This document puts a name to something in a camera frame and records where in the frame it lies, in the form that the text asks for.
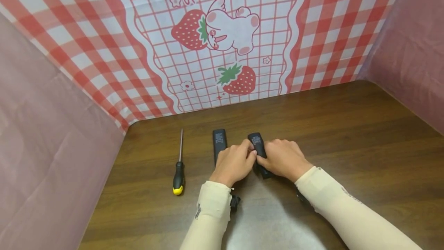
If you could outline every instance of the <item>arm sleeve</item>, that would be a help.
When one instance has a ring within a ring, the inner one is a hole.
[[[200,190],[197,212],[181,250],[220,250],[230,221],[231,189],[207,181]]]
[[[315,211],[332,224],[350,250],[421,250],[321,168],[311,168],[295,185]]]

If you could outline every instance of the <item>cartoon rabbit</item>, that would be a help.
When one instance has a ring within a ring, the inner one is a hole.
[[[227,51],[231,47],[237,54],[252,51],[252,35],[259,27],[260,19],[249,8],[240,7],[236,17],[231,18],[225,11],[225,0],[215,0],[207,13],[208,48]]]

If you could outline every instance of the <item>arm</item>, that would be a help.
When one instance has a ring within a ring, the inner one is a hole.
[[[350,250],[421,250],[395,226],[351,196],[324,170],[310,164],[295,142],[265,142],[265,151],[268,159],[257,156],[257,162],[294,182]]]
[[[332,224],[350,250],[421,250],[321,168],[311,168],[295,184],[316,212]]]
[[[219,153],[216,169],[202,185],[193,223],[180,247],[181,250],[220,250],[222,237],[230,221],[231,187],[251,171],[256,151],[245,139]]]
[[[231,189],[218,182],[206,182],[200,190],[197,212],[181,250],[220,250],[230,220]]]

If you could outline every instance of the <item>screwdriver shaft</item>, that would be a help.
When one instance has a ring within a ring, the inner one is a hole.
[[[180,131],[179,162],[182,161],[182,144],[183,144],[183,129]]]

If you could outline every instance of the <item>strawberry print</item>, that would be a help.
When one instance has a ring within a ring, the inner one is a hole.
[[[173,26],[171,35],[181,45],[192,51],[206,48],[208,34],[205,13],[201,10],[188,11],[180,22]]]
[[[224,85],[222,89],[231,95],[248,95],[256,87],[256,74],[250,67],[234,64],[228,69],[218,68],[217,70],[222,72],[218,84]]]

